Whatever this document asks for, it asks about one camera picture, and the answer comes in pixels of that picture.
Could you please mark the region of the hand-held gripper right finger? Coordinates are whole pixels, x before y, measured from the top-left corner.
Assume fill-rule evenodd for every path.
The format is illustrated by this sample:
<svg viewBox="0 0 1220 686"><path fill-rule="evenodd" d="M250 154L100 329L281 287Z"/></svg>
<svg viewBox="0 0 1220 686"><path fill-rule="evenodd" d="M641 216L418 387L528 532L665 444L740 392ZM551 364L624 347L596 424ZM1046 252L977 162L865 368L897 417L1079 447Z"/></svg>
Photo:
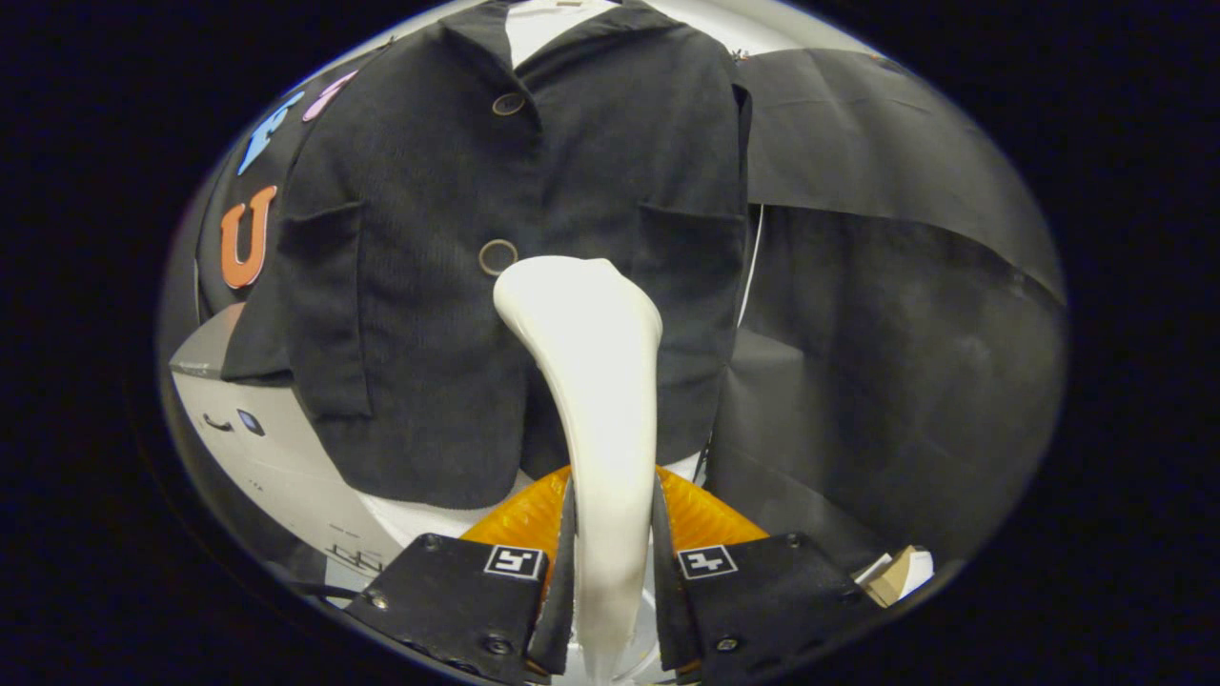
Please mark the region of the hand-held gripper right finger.
<svg viewBox="0 0 1220 686"><path fill-rule="evenodd" d="M878 624L882 607L810 535L767 533L688 478L655 477L658 644L680 685L762 684Z"/></svg>

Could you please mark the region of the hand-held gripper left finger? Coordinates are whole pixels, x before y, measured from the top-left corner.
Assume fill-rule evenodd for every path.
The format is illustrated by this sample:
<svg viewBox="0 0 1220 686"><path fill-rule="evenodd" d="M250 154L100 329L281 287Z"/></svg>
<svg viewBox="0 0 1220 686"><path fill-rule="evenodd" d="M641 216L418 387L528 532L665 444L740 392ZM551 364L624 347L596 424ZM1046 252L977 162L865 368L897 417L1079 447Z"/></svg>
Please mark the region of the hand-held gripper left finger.
<svg viewBox="0 0 1220 686"><path fill-rule="evenodd" d="M549 684L569 665L575 524L571 470L561 468L464 535L418 535L346 614L461 673Z"/></svg>

